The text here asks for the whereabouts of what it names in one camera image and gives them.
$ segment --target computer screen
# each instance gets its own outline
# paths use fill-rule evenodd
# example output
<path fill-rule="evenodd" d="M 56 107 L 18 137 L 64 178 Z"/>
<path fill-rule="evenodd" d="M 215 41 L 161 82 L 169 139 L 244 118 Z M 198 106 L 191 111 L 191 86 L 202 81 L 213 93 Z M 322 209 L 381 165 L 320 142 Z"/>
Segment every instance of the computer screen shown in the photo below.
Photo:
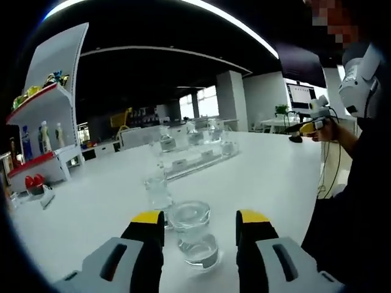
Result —
<path fill-rule="evenodd" d="M 313 87 L 307 87 L 305 85 L 299 85 L 299 84 L 288 84 L 288 94 L 289 98 L 291 100 L 292 110 L 297 112 L 306 112 L 302 111 L 301 109 L 310 109 L 309 108 L 309 102 L 311 102 L 312 99 L 316 99 L 315 90 Z"/>

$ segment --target red object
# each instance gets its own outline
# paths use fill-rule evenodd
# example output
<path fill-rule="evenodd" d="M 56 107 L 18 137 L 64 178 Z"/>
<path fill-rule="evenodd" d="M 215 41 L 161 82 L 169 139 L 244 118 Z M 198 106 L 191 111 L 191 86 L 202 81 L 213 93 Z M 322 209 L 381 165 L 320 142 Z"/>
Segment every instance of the red object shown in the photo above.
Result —
<path fill-rule="evenodd" d="M 40 165 L 48 160 L 51 160 L 54 157 L 55 157 L 55 155 L 54 155 L 54 152 L 52 152 L 52 151 L 50 153 L 43 154 L 42 156 L 39 156 L 31 161 L 28 161 L 27 163 L 25 163 L 23 165 L 20 165 L 18 168 L 14 168 L 10 173 L 8 173 L 8 178 L 11 178 L 11 177 L 15 176 L 16 174 L 19 174 L 19 173 L 26 171 L 32 167 L 35 167 L 35 166 Z"/>
<path fill-rule="evenodd" d="M 26 176 L 26 178 L 24 179 L 24 184 L 26 185 L 27 189 L 35 186 L 34 179 L 32 179 L 31 176 Z"/>
<path fill-rule="evenodd" d="M 18 113 L 22 108 L 26 107 L 27 104 L 29 104 L 33 99 L 38 98 L 39 96 L 42 96 L 44 93 L 54 89 L 57 87 L 57 83 L 48 85 L 47 87 L 44 87 L 39 92 L 33 94 L 30 98 L 28 98 L 26 101 L 21 103 L 19 107 L 17 107 L 13 112 L 11 112 L 10 115 L 8 115 L 7 119 L 5 120 L 6 123 L 16 114 Z"/>
<path fill-rule="evenodd" d="M 44 177 L 41 174 L 35 174 L 34 176 L 34 184 L 35 186 L 39 186 L 43 184 Z"/>

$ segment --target glass cup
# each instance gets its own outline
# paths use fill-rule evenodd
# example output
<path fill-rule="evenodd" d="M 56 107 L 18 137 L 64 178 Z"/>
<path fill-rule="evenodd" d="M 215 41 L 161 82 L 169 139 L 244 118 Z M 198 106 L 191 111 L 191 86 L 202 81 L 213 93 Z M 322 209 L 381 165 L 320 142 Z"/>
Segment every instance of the glass cup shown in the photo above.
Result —
<path fill-rule="evenodd" d="M 233 156 L 239 151 L 238 142 L 230 136 L 228 131 L 222 134 L 221 153 L 223 156 Z"/>
<path fill-rule="evenodd" d="M 148 202 L 150 209 L 164 212 L 165 228 L 170 228 L 167 213 L 174 201 L 167 189 L 167 178 L 164 171 L 160 168 L 157 172 L 144 180 L 145 189 L 148 192 Z"/>
<path fill-rule="evenodd" d="M 209 231 L 210 207 L 202 201 L 173 205 L 169 222 L 178 236 L 178 247 L 185 261 L 201 269 L 212 268 L 219 260 L 216 238 Z"/>

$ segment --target potted plant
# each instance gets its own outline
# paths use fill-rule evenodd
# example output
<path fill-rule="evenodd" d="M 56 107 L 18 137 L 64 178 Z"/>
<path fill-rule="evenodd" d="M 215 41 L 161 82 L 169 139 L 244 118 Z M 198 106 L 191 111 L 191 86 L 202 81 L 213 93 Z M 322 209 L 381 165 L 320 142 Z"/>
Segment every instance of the potted plant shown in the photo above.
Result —
<path fill-rule="evenodd" d="M 276 106 L 276 117 L 283 118 L 283 116 L 288 112 L 288 105 L 280 104 Z"/>

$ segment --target white tabletop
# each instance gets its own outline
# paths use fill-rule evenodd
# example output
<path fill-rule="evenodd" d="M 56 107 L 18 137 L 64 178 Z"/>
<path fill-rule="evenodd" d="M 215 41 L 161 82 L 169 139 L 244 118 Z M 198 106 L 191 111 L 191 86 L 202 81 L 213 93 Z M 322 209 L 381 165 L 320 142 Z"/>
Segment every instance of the white tabletop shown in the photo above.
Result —
<path fill-rule="evenodd" d="M 300 119 L 296 117 L 286 117 L 285 122 L 283 118 L 276 117 L 272 119 L 263 120 L 260 122 L 261 125 L 268 125 L 268 126 L 288 126 L 288 125 L 296 125 L 300 123 Z"/>
<path fill-rule="evenodd" d="M 254 209 L 271 219 L 280 236 L 301 243 L 310 223 L 320 175 L 319 143 L 287 136 L 236 132 L 241 154 L 169 184 L 175 201 L 198 199 L 211 206 L 211 232 L 222 262 L 204 275 L 183 261 L 175 233 L 166 233 L 160 292 L 239 292 L 235 215 Z M 13 213 L 15 226 L 33 260 L 49 281 L 72 270 L 130 220 L 148 209 L 142 184 L 154 170 L 148 146 L 87 161 L 78 176 L 55 188 L 47 210 L 24 203 Z"/>

